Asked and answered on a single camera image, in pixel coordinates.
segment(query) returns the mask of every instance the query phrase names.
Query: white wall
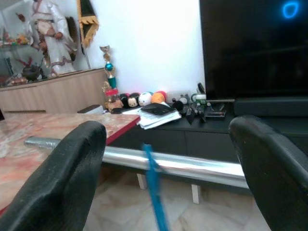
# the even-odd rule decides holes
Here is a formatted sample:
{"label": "white wall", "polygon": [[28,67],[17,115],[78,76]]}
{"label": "white wall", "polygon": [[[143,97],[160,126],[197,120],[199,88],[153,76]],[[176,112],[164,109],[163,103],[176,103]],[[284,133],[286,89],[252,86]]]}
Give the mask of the white wall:
{"label": "white wall", "polygon": [[100,29],[89,60],[102,67],[99,46],[110,45],[121,92],[195,92],[204,83],[199,0],[91,2]]}

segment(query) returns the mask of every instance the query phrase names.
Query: orange ball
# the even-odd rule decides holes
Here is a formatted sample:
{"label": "orange ball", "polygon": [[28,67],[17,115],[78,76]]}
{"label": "orange ball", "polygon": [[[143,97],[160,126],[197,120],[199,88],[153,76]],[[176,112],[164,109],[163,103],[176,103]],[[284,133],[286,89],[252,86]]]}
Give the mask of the orange ball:
{"label": "orange ball", "polygon": [[162,93],[156,92],[153,94],[151,103],[162,103],[165,102],[165,98]]}

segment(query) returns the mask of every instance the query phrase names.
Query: wooden cabinet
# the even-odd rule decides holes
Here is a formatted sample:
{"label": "wooden cabinet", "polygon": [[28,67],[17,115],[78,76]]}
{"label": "wooden cabinet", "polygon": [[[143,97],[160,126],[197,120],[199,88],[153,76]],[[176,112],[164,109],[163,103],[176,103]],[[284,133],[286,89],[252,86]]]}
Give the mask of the wooden cabinet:
{"label": "wooden cabinet", "polygon": [[0,89],[3,113],[76,113],[93,104],[104,104],[103,69],[70,74],[39,83]]}

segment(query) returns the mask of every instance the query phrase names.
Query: white table leg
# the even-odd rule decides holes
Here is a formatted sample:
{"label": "white table leg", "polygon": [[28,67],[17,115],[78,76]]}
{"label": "white table leg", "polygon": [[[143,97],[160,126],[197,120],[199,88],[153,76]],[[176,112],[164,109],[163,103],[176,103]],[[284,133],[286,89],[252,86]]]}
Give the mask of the white table leg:
{"label": "white table leg", "polygon": [[145,175],[137,174],[137,178],[140,188],[145,190],[148,187]]}
{"label": "white table leg", "polygon": [[200,204],[201,201],[201,187],[199,185],[192,184],[192,201],[195,204]]}

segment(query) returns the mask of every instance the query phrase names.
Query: white robed figurine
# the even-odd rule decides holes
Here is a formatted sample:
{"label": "white robed figurine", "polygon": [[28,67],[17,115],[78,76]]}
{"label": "white robed figurine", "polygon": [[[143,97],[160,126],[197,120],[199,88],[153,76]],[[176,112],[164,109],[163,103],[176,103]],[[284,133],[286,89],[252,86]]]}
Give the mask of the white robed figurine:
{"label": "white robed figurine", "polygon": [[35,27],[36,31],[32,35],[38,37],[46,65],[51,67],[53,76],[74,72],[70,54],[77,49],[69,34],[66,18],[52,0],[33,1],[29,25]]}

